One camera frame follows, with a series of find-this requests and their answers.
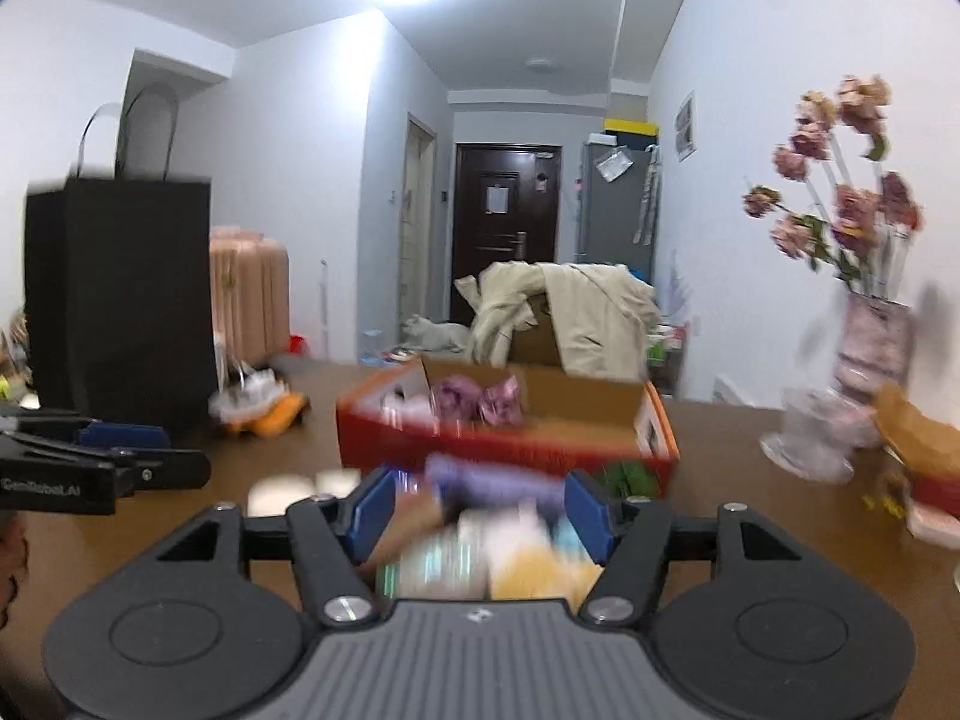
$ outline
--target framed picture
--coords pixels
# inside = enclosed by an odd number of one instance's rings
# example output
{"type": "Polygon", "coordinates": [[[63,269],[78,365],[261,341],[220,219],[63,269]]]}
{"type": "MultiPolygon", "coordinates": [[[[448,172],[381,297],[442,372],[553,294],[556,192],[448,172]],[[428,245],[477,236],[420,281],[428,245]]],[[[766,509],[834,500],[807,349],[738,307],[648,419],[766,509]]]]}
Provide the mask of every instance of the framed picture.
{"type": "Polygon", "coordinates": [[[680,162],[683,162],[690,154],[697,151],[697,145],[693,140],[693,93],[690,92],[683,105],[680,105],[680,112],[677,114],[677,155],[680,162]]]}

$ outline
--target refrigerator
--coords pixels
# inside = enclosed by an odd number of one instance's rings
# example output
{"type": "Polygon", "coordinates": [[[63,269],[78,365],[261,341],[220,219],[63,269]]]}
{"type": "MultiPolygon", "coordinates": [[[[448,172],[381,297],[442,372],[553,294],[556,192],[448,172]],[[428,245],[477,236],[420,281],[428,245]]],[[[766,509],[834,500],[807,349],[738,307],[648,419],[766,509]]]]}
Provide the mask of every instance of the refrigerator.
{"type": "Polygon", "coordinates": [[[658,210],[656,191],[650,196],[648,205],[643,203],[651,153],[645,149],[628,149],[633,164],[620,177],[607,181],[596,163],[615,148],[600,143],[584,145],[576,261],[626,265],[651,284],[658,210]]]}

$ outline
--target paper sign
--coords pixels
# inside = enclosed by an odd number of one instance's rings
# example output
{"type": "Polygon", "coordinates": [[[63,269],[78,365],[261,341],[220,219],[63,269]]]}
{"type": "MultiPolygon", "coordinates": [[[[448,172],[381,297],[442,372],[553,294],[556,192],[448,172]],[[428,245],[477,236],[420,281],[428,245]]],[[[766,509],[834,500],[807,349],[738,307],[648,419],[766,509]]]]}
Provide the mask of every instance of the paper sign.
{"type": "Polygon", "coordinates": [[[507,202],[509,199],[510,189],[508,187],[487,187],[487,213],[507,213],[507,202]]]}

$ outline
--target wooden table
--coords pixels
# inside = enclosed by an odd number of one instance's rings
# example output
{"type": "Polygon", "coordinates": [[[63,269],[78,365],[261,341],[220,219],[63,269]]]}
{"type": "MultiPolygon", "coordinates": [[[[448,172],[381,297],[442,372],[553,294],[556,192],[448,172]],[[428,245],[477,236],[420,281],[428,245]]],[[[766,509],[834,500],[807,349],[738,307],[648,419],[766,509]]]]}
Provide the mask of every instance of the wooden table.
{"type": "MultiPolygon", "coordinates": [[[[203,490],[141,493],[120,502],[115,517],[28,514],[31,577],[0,632],[0,682],[30,720],[61,710],[43,677],[43,632],[71,600],[199,509],[220,500],[245,502],[258,479],[282,472],[311,475],[338,466],[334,402],[359,383],[363,368],[325,365],[296,381],[313,402],[302,428],[275,440],[219,440],[208,450],[213,479],[203,490]]],[[[796,479],[773,466],[757,439],[779,413],[715,404],[668,406],[680,445],[670,497],[685,514],[712,515],[728,501],[767,514],[800,541],[872,586],[913,627],[918,654],[896,720],[956,720],[960,715],[960,593],[952,581],[960,553],[947,552],[869,512],[860,495],[872,485],[877,457],[857,460],[851,485],[834,488],[796,479]]],[[[671,568],[667,595],[704,581],[708,565],[671,568]]],[[[287,565],[256,565],[253,576],[293,602],[287,565]]]]}

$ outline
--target purple cloth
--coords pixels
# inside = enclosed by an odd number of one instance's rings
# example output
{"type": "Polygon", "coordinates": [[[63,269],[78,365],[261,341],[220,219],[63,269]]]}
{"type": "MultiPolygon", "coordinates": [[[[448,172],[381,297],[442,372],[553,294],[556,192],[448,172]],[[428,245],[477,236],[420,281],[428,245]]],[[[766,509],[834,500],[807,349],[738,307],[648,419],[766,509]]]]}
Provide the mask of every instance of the purple cloth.
{"type": "Polygon", "coordinates": [[[438,419],[477,419],[483,389],[467,376],[448,376],[430,391],[438,419]]]}
{"type": "Polygon", "coordinates": [[[555,476],[433,454],[426,459],[425,477],[441,498],[452,496],[470,508],[505,508],[533,499],[544,519],[555,522],[563,515],[563,479],[555,476]]]}
{"type": "Polygon", "coordinates": [[[502,425],[522,425],[523,412],[520,410],[520,382],[517,377],[500,382],[485,389],[480,395],[480,416],[493,427],[502,425]]]}

